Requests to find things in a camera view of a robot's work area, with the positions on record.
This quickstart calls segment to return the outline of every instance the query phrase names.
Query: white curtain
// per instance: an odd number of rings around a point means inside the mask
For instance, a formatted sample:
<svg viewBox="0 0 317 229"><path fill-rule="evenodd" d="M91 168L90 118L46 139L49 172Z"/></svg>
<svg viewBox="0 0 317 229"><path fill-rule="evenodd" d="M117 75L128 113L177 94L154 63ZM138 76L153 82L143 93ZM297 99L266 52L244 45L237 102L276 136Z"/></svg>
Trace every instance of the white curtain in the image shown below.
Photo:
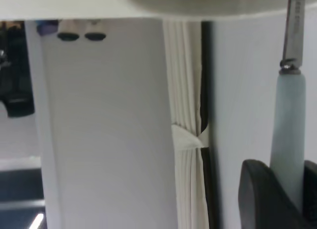
<svg viewBox="0 0 317 229"><path fill-rule="evenodd" d="M163 21L179 229L209 229L201 148L201 23Z"/></svg>

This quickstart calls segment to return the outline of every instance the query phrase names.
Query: black object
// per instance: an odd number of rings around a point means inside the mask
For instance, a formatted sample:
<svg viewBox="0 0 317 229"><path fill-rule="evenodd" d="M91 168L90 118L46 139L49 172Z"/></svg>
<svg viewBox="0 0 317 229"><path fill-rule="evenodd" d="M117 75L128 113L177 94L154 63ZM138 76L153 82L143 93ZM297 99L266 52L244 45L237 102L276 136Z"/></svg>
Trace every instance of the black object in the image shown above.
<svg viewBox="0 0 317 229"><path fill-rule="evenodd" d="M90 41L102 41L106 38L106 34L100 32L89 32L85 34L85 37Z"/></svg>
<svg viewBox="0 0 317 229"><path fill-rule="evenodd" d="M303 216L317 228L317 165L310 161L305 161Z"/></svg>
<svg viewBox="0 0 317 229"><path fill-rule="evenodd" d="M60 38L64 42L73 42L79 38L79 35L76 33L70 33L70 32L60 32L58 33L57 37Z"/></svg>
<svg viewBox="0 0 317 229"><path fill-rule="evenodd" d="M239 209L242 229L315 229L317 167L305 163L304 214L292 204L272 170L264 163L242 164Z"/></svg>
<svg viewBox="0 0 317 229"><path fill-rule="evenodd" d="M34 113L31 75L24 25L6 31L10 66L1 70L1 101L8 117L23 117Z"/></svg>

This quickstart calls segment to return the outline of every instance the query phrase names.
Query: black strip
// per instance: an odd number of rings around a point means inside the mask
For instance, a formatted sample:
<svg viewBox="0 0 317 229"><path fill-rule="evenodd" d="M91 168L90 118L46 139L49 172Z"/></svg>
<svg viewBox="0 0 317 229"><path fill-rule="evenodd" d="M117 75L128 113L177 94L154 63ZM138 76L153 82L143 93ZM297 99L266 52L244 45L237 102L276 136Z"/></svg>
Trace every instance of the black strip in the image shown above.
<svg viewBox="0 0 317 229"><path fill-rule="evenodd" d="M41 169L0 172L0 202L44 199Z"/></svg>
<svg viewBox="0 0 317 229"><path fill-rule="evenodd" d="M212 88L212 23L202 22L202 82L201 82L201 108L200 115L202 119L201 131L203 132L208 122L213 122L213 88ZM209 228L220 228L220 207L219 207L219 190L217 183L216 155L214 154L214 145L209 148L202 148L204 182L206 192L206 202L208 208Z"/></svg>

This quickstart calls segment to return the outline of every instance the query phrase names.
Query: white wall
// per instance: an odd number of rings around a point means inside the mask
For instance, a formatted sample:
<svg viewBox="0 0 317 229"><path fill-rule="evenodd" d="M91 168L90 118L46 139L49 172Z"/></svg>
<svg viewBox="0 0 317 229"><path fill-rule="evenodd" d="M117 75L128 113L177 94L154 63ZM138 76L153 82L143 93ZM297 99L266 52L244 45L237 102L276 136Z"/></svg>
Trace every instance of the white wall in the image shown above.
<svg viewBox="0 0 317 229"><path fill-rule="evenodd" d="M317 11L307 13L304 65L307 80L306 159L317 163ZM216 144L225 229L240 226L241 164L269 164L275 88L285 16L215 25Z"/></svg>
<svg viewBox="0 0 317 229"><path fill-rule="evenodd" d="M161 22L42 45L64 228L176 229Z"/></svg>

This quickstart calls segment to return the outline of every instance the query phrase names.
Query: white cabinet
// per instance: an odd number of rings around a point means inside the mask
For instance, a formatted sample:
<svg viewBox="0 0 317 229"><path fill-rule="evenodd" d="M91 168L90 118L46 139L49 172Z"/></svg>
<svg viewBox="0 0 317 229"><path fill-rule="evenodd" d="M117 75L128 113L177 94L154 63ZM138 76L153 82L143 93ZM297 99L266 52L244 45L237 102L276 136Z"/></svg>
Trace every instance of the white cabinet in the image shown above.
<svg viewBox="0 0 317 229"><path fill-rule="evenodd" d="M162 24L62 42L26 22L49 229L177 229Z"/></svg>

